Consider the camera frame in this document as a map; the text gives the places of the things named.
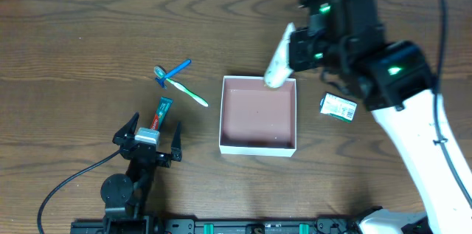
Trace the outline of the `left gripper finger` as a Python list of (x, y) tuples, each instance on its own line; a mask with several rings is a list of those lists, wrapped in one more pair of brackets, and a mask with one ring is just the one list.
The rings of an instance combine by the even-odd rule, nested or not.
[(181, 122), (178, 122), (176, 131), (173, 136), (171, 143), (171, 157), (173, 161), (180, 162), (182, 160), (182, 149), (181, 149)]
[(112, 143), (115, 145), (124, 145), (128, 140), (134, 139), (139, 113), (136, 112), (132, 118), (118, 130), (113, 136)]

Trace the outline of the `red green toothpaste tube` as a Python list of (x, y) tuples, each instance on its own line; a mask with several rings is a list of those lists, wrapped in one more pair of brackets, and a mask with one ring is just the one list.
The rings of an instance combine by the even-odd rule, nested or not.
[(150, 128), (152, 130), (156, 130), (158, 131), (163, 122), (164, 122), (164, 119), (168, 113), (168, 111), (170, 110), (170, 107), (172, 106), (173, 104), (173, 100), (168, 98), (168, 97), (161, 97), (160, 101), (159, 101), (159, 105), (157, 107), (157, 110), (156, 110), (156, 113), (155, 113), (155, 116), (153, 118), (153, 122), (150, 126)]

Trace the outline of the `green white toothbrush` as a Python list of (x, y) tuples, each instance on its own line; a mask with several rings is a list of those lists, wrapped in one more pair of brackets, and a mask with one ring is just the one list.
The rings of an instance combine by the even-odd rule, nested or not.
[(170, 83), (172, 86), (174, 86), (175, 88), (177, 88), (179, 91), (189, 95), (193, 100), (195, 100), (197, 103), (199, 103), (200, 105), (202, 105), (203, 107), (208, 107), (209, 104), (207, 101), (205, 101), (205, 99), (203, 99), (202, 97), (198, 96), (197, 94), (195, 94), (194, 92), (191, 92), (186, 86), (184, 86), (183, 84), (177, 82), (177, 81), (174, 81), (172, 78), (171, 79), (167, 79), (165, 82), (168, 82)]

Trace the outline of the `white lotion tube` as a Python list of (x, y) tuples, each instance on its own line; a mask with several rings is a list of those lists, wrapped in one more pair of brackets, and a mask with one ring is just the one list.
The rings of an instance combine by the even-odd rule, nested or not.
[(290, 36), (294, 31), (295, 25), (289, 23), (265, 71), (263, 80), (269, 88), (278, 89), (294, 72), (289, 66), (288, 56)]

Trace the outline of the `green white soap box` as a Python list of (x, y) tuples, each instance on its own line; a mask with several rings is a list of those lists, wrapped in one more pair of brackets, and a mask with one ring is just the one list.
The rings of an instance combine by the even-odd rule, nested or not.
[(330, 115), (345, 122), (352, 122), (357, 103), (331, 93), (326, 93), (320, 102), (320, 113)]

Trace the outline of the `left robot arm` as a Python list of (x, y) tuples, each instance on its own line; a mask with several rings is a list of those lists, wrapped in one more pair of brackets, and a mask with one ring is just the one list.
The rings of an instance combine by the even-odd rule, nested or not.
[(102, 184), (100, 195), (105, 203), (104, 234), (112, 233), (163, 233), (162, 224), (145, 213), (145, 203), (158, 167), (169, 168), (171, 162), (180, 162), (181, 124), (171, 143), (171, 152), (158, 151), (160, 133), (149, 128), (137, 128), (139, 114), (120, 130), (112, 142), (119, 146), (119, 154), (129, 161), (125, 173), (116, 173)]

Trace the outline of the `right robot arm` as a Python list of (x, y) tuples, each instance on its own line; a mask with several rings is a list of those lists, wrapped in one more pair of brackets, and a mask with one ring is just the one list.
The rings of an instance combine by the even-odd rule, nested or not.
[(448, 124), (439, 79), (410, 41), (388, 42), (375, 0), (299, 0), (306, 27), (291, 33), (295, 72), (322, 68), (337, 89), (360, 99), (397, 148), (424, 212), (375, 208), (354, 221), (359, 233), (469, 233), (471, 169)]

